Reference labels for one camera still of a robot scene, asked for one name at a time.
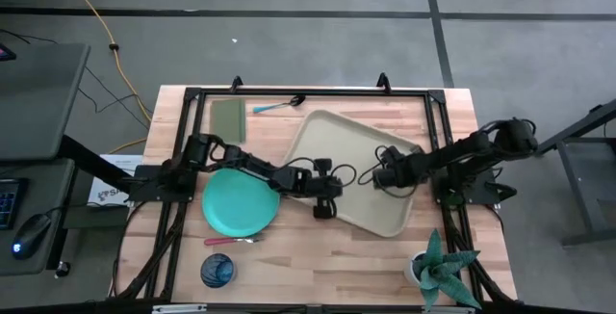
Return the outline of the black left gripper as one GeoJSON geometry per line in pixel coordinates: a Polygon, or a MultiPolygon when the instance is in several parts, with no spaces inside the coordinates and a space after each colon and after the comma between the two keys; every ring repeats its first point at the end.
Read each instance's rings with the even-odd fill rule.
{"type": "Polygon", "coordinates": [[[331,159],[320,158],[313,161],[313,170],[319,174],[318,177],[311,178],[309,184],[310,192],[316,195],[317,200],[316,205],[313,207],[313,217],[315,219],[333,219],[337,215],[334,198],[336,193],[337,197],[343,195],[343,182],[340,178],[338,179],[337,184],[341,188],[336,191],[334,188],[336,180],[333,176],[327,174],[331,169],[331,159]]]}

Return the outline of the beige plastic tray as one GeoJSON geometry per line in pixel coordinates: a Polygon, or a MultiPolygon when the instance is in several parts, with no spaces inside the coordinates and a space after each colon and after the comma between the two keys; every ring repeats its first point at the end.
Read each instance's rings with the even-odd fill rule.
{"type": "MultiPolygon", "coordinates": [[[[374,152],[380,145],[393,145],[404,155],[422,150],[419,145],[389,132],[317,110],[300,124],[284,161],[298,157],[329,158],[334,167],[349,164],[361,175],[377,164],[374,152]]],[[[338,219],[385,238],[395,237],[404,229],[413,204],[409,188],[382,191],[371,183],[350,182],[349,169],[337,170],[336,175],[346,183],[343,194],[335,199],[338,219]]]]}

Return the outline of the blue-handled spoon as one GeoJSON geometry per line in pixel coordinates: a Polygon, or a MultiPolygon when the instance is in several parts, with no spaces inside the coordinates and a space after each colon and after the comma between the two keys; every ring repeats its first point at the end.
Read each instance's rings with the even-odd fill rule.
{"type": "Polygon", "coordinates": [[[265,111],[268,111],[268,110],[277,109],[277,108],[283,108],[283,107],[288,107],[288,106],[290,106],[290,107],[297,107],[300,104],[302,104],[305,99],[306,99],[305,95],[295,95],[288,102],[273,104],[273,105],[269,105],[269,106],[254,107],[252,109],[252,112],[254,114],[258,114],[258,113],[262,113],[262,112],[265,112],[265,111]]]}

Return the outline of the teal plate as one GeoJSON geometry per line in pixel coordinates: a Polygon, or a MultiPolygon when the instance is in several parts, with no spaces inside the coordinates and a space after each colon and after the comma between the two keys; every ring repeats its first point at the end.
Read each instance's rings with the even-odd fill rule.
{"type": "Polygon", "coordinates": [[[281,195],[239,170],[215,172],[202,197],[207,223],[219,234],[246,237],[266,228],[277,215],[281,195]]]}

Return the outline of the red-handled fork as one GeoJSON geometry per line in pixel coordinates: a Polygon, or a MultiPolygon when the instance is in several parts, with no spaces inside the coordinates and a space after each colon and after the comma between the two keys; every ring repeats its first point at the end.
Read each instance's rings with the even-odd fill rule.
{"type": "Polygon", "coordinates": [[[239,242],[244,242],[244,243],[249,243],[249,244],[254,244],[257,242],[260,242],[262,240],[261,237],[242,237],[242,238],[234,238],[234,237],[225,237],[225,238],[211,238],[211,239],[206,239],[204,241],[204,245],[206,247],[212,247],[212,246],[218,246],[218,245],[225,245],[225,244],[233,244],[233,243],[239,243],[239,242]]]}

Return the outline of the blue patterned cup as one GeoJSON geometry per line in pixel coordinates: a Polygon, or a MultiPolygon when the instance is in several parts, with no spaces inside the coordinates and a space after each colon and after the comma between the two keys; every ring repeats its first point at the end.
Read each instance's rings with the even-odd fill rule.
{"type": "Polygon", "coordinates": [[[229,256],[214,253],[202,263],[200,277],[207,287],[221,288],[234,279],[236,271],[236,266],[229,256]]]}

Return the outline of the potted succulent plant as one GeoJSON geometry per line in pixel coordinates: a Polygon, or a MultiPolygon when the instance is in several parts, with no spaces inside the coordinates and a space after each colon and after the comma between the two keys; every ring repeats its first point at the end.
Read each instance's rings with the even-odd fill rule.
{"type": "Polygon", "coordinates": [[[426,250],[412,257],[405,269],[405,274],[419,285],[426,311],[432,308],[440,293],[458,303],[481,308],[471,291],[456,276],[475,261],[478,255],[478,250],[443,253],[439,231],[434,229],[431,232],[426,250]]]}

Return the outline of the green notebook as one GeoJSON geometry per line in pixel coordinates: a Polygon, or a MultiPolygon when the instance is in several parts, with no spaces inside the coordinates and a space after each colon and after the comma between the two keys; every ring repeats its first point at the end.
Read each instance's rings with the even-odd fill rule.
{"type": "Polygon", "coordinates": [[[241,98],[215,100],[210,108],[210,133],[227,144],[245,141],[245,102],[241,98]]]}

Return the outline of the short black floor tape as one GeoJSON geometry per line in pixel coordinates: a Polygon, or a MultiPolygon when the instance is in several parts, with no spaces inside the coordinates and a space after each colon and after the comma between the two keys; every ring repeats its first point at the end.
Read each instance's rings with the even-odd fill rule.
{"type": "Polygon", "coordinates": [[[442,80],[445,88],[453,88],[453,76],[449,63],[449,54],[445,41],[444,30],[442,26],[442,18],[438,6],[437,0],[427,0],[430,20],[433,29],[433,36],[436,46],[437,57],[439,61],[439,68],[442,75],[442,80]]]}

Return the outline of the black metal stand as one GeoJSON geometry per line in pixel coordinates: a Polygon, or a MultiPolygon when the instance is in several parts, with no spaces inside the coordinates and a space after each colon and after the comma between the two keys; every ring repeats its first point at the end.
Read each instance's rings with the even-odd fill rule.
{"type": "Polygon", "coordinates": [[[616,136],[590,137],[589,132],[616,121],[616,98],[539,144],[537,154],[558,152],[585,231],[566,237],[564,247],[616,240],[601,204],[616,204],[616,136]]]}

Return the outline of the long black floor tape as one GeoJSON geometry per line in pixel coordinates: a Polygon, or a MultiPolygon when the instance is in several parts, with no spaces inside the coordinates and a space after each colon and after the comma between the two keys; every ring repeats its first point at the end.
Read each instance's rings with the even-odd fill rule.
{"type": "Polygon", "coordinates": [[[121,17],[258,17],[258,18],[344,18],[344,19],[429,19],[471,21],[607,21],[616,13],[439,13],[382,11],[225,11],[101,9],[101,16],[121,17]]]}

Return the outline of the white printed sheet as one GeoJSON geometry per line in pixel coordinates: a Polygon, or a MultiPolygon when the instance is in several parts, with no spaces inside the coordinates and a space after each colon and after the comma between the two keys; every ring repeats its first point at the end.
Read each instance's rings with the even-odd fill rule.
{"type": "MultiPolygon", "coordinates": [[[[101,154],[101,157],[131,175],[135,173],[136,167],[141,165],[143,160],[141,155],[101,154]]],[[[132,203],[128,201],[127,194],[99,178],[92,180],[88,203],[93,205],[132,206],[132,203]]]]}

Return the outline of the dark grey flat panel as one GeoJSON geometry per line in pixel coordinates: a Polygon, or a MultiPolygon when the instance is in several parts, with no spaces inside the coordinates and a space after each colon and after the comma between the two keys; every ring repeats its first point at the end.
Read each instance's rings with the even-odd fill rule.
{"type": "Polygon", "coordinates": [[[125,225],[129,214],[126,206],[83,206],[69,208],[64,215],[64,229],[118,227],[125,225]]]}

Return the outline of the black desk leg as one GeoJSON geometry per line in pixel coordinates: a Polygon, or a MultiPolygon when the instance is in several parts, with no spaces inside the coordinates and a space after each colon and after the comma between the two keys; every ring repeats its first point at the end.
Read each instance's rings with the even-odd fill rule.
{"type": "Polygon", "coordinates": [[[57,156],[72,160],[78,169],[101,179],[125,194],[130,193],[130,185],[126,179],[131,177],[131,174],[101,158],[67,135],[62,137],[57,156]]]}

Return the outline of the grey keyboard shelf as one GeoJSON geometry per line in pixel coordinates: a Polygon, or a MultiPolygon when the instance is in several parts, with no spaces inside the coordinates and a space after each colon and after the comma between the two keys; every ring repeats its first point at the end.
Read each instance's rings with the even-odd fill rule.
{"type": "Polygon", "coordinates": [[[29,180],[13,228],[0,230],[0,276],[39,274],[54,269],[61,261],[66,238],[66,230],[63,228],[64,205],[72,191],[74,170],[69,160],[0,166],[0,179],[29,180]],[[14,235],[35,214],[49,214],[51,225],[37,252],[28,259],[17,260],[11,252],[14,235]]]}

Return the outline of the grey desk top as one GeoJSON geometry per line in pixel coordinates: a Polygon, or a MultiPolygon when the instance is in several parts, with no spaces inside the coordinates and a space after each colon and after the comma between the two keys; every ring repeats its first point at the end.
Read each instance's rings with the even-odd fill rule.
{"type": "Polygon", "coordinates": [[[0,162],[57,156],[90,54],[82,43],[17,47],[0,62],[0,162]]]}

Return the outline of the black computer mouse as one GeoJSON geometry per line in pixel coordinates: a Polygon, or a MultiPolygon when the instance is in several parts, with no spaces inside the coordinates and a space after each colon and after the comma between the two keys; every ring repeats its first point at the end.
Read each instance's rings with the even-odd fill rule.
{"type": "Polygon", "coordinates": [[[32,257],[41,245],[51,225],[49,214],[35,214],[21,225],[14,235],[12,256],[17,260],[32,257]]]}

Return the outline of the black keyboard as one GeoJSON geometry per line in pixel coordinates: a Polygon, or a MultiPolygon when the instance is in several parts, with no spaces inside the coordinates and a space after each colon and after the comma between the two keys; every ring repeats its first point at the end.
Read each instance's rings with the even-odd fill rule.
{"type": "Polygon", "coordinates": [[[27,178],[0,179],[0,230],[13,228],[28,183],[27,178]]]}

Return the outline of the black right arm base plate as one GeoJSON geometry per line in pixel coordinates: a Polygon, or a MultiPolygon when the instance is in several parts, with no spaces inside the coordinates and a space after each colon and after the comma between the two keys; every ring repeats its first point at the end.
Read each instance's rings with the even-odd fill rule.
{"type": "Polygon", "coordinates": [[[435,197],[448,206],[500,202],[494,175],[490,170],[471,175],[456,170],[438,170],[433,175],[432,188],[435,197]]]}

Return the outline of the black aluminium frame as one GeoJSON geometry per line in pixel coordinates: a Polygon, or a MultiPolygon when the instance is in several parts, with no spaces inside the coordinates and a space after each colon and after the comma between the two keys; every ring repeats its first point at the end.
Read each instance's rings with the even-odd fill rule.
{"type": "MultiPolygon", "coordinates": [[[[281,164],[303,119],[313,111],[327,110],[395,134],[430,149],[442,143],[445,132],[455,139],[477,128],[472,96],[467,89],[351,87],[242,87],[248,107],[271,104],[264,114],[246,118],[245,149],[274,164],[281,164]],[[297,108],[287,100],[304,96],[297,108]]],[[[227,285],[208,288],[199,271],[213,249],[205,240],[214,236],[195,198],[187,214],[179,245],[172,250],[174,270],[162,266],[153,286],[159,296],[174,303],[280,304],[288,306],[420,305],[418,285],[406,279],[409,258],[424,249],[433,230],[443,226],[442,213],[431,187],[422,185],[414,194],[407,225],[398,236],[381,238],[337,219],[317,221],[311,209],[284,199],[279,213],[259,242],[237,242],[218,247],[238,268],[227,285]]]]}

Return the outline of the silver bracket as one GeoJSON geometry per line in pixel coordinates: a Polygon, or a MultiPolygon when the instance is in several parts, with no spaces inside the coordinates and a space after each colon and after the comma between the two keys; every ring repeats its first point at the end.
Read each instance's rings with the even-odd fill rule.
{"type": "Polygon", "coordinates": [[[206,314],[205,303],[175,303],[154,305],[151,314],[206,314]]]}
{"type": "Polygon", "coordinates": [[[422,307],[422,314],[475,314],[475,309],[465,306],[433,305],[430,308],[422,307]]]}

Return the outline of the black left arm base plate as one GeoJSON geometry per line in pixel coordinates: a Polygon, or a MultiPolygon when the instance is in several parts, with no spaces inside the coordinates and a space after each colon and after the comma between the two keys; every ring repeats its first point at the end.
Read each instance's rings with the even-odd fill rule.
{"type": "Polygon", "coordinates": [[[139,165],[132,178],[123,180],[130,185],[128,201],[189,202],[193,200],[196,178],[196,171],[139,165]]]}

